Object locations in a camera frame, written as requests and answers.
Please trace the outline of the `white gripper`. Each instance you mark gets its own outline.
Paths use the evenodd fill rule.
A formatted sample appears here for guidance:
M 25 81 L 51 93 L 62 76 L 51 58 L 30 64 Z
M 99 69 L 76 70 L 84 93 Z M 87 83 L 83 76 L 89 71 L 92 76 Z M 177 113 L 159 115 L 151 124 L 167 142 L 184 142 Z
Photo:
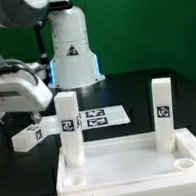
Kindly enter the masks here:
M 0 122 L 4 123 L 4 112 L 30 112 L 31 120 L 39 124 L 52 100 L 52 93 L 35 74 L 24 70 L 0 76 Z

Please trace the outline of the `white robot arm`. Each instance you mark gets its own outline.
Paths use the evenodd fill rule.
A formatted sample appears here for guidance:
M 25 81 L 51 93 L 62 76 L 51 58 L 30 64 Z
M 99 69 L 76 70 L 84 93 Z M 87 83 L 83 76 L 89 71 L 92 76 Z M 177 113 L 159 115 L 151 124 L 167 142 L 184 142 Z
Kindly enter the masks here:
M 25 28 L 51 22 L 54 83 L 61 89 L 85 88 L 103 80 L 88 45 L 85 16 L 70 0 L 0 0 L 0 28 Z M 52 92 L 26 63 L 0 55 L 0 120 L 27 112 L 41 120 Z

